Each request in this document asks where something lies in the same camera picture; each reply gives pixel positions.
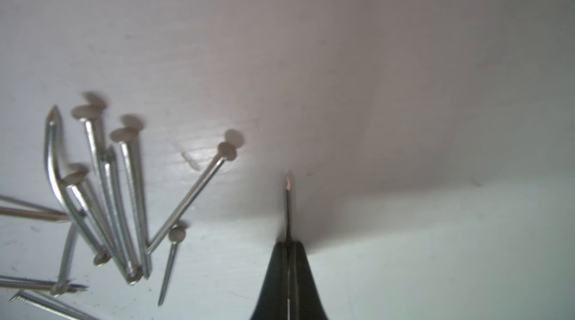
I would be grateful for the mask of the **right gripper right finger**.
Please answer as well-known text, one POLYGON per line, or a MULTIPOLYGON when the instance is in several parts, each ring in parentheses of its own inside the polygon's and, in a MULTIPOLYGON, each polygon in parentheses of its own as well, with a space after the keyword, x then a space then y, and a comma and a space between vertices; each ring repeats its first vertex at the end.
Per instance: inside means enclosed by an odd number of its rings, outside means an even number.
POLYGON ((288 248, 288 303, 289 319, 328 320, 300 241, 288 248))

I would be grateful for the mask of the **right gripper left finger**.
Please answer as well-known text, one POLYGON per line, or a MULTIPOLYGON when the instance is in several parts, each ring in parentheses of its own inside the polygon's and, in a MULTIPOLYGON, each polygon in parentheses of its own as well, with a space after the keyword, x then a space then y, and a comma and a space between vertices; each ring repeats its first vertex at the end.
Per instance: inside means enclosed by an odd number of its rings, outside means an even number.
POLYGON ((287 251, 283 243, 276 243, 267 266, 260 295, 251 316, 252 320, 282 320, 288 318, 287 251))

